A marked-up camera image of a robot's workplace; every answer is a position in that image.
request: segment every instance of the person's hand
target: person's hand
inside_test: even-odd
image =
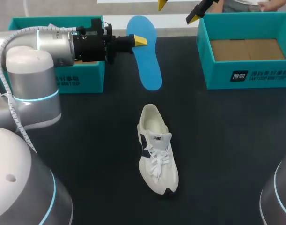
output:
[[[262,12],[270,12],[277,11],[279,7],[275,6],[272,2],[258,2],[260,6],[260,11]]]

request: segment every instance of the robotic arm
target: robotic arm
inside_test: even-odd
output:
[[[91,20],[91,27],[78,27],[78,32],[58,33],[53,31],[34,31],[14,38],[5,48],[5,55],[15,46],[29,46],[47,51],[54,66],[72,66],[74,60],[83,62],[107,61],[112,64],[117,53],[132,53],[132,47],[147,45],[145,38],[134,34],[126,37],[112,35],[112,26],[102,27],[100,18]],[[0,32],[0,45],[13,31]]]
[[[158,11],[164,7],[168,0],[158,0]],[[187,24],[190,24],[203,16],[205,16],[205,12],[209,9],[209,7],[214,3],[218,3],[219,0],[202,0],[199,4],[195,6],[195,8],[191,11],[191,13],[186,17]]]
[[[134,34],[113,36],[111,24],[103,28],[101,19],[92,19],[90,28],[76,31],[36,30],[6,45],[0,61],[8,72],[13,97],[0,94],[0,128],[19,128],[8,106],[9,97],[25,129],[46,127],[60,119],[54,67],[72,66],[75,60],[113,63],[117,53],[132,53],[132,47],[147,45],[145,38]],[[0,47],[12,33],[0,32]]]

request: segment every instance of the person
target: person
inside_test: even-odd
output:
[[[220,0],[214,3],[212,13],[277,11],[286,0]]]

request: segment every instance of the shoe tongue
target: shoe tongue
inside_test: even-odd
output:
[[[172,134],[157,134],[148,130],[147,132],[150,143],[155,149],[165,150],[170,144]]]

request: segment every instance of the brown cardboard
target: brown cardboard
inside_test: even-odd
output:
[[[211,40],[216,61],[284,60],[275,39]]]
[[[284,60],[276,39],[245,40],[251,60]]]
[[[244,40],[214,40],[211,46],[216,61],[250,60]]]
[[[82,60],[75,61],[75,64],[96,64],[97,62],[83,62]]]

